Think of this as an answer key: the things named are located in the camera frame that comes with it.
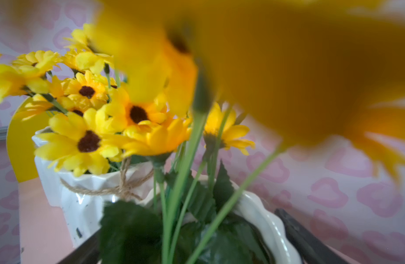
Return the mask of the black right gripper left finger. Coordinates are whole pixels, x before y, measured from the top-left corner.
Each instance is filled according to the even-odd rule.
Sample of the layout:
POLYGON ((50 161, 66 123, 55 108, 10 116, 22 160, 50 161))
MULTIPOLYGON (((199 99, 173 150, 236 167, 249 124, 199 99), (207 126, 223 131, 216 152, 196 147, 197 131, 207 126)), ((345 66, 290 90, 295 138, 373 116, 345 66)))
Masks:
POLYGON ((95 232, 58 264, 97 264, 100 261, 99 235, 100 231, 95 232))

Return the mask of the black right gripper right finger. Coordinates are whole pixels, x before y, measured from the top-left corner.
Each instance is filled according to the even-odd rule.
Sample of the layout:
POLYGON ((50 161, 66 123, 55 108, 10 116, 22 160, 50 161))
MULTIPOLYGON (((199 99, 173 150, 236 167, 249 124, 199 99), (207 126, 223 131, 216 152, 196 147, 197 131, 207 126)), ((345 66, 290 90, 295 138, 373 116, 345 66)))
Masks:
POLYGON ((276 209, 275 215, 283 222, 287 239, 307 264, 348 264, 284 209, 276 209))

